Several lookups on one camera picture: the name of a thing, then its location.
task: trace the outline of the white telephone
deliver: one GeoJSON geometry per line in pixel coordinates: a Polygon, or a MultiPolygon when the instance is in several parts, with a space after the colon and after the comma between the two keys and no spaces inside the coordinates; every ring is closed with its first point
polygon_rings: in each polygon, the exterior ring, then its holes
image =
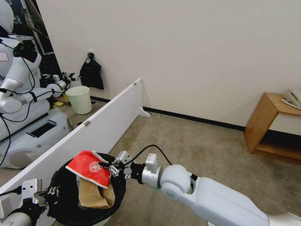
{"type": "Polygon", "coordinates": [[[285,100],[282,100],[283,103],[301,110],[301,91],[288,89],[284,92],[283,97],[285,98],[285,100]]]}

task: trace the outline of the yellow sponge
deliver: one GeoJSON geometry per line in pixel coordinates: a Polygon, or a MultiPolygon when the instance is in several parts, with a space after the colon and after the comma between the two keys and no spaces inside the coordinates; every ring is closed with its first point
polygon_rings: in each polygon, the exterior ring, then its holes
{"type": "Polygon", "coordinates": [[[58,106],[58,107],[61,107],[61,106],[63,106],[64,104],[63,104],[62,102],[55,102],[54,105],[55,105],[55,106],[58,106]]]}

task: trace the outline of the trash can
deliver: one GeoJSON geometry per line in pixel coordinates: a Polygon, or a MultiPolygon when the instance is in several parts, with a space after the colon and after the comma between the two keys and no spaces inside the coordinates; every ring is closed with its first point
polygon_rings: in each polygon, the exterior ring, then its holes
{"type": "Polygon", "coordinates": [[[92,110],[89,91],[90,89],[86,86],[77,86],[65,92],[76,114],[83,115],[92,110]]]}
{"type": "MultiPolygon", "coordinates": [[[[103,159],[114,161],[108,154],[98,153],[103,159]]],[[[50,187],[59,186],[57,202],[49,203],[48,216],[55,218],[59,223],[70,226],[103,225],[118,210],[125,194],[126,180],[124,176],[111,177],[115,202],[109,209],[94,209],[80,205],[76,175],[65,167],[65,163],[55,172],[50,187]]]]}

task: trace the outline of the wooden side table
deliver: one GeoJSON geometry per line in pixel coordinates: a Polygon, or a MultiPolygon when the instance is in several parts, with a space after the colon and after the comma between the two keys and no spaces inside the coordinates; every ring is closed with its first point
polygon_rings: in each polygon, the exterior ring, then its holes
{"type": "Polygon", "coordinates": [[[244,131],[246,143],[251,154],[301,164],[301,139],[296,139],[295,143],[279,137],[263,139],[279,113],[301,116],[301,110],[281,102],[281,99],[282,94],[262,95],[244,131]]]}

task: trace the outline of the black trash bag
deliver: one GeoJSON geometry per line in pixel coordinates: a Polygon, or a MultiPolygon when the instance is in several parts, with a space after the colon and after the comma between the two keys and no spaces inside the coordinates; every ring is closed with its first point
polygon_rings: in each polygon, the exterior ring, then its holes
{"type": "MultiPolygon", "coordinates": [[[[98,153],[103,159],[114,161],[115,158],[108,154],[98,153]]],[[[115,194],[114,205],[109,209],[93,209],[79,205],[78,187],[76,175],[65,167],[71,162],[65,163],[55,172],[51,179],[50,187],[59,187],[58,201],[49,203],[48,216],[55,218],[59,223],[70,226],[90,226],[97,224],[113,215],[121,205],[125,194],[126,180],[120,174],[119,177],[111,177],[111,184],[115,194]]]]}
{"type": "Polygon", "coordinates": [[[103,80],[100,76],[101,66],[94,60],[94,54],[88,53],[79,75],[82,85],[103,90],[103,80]]]}

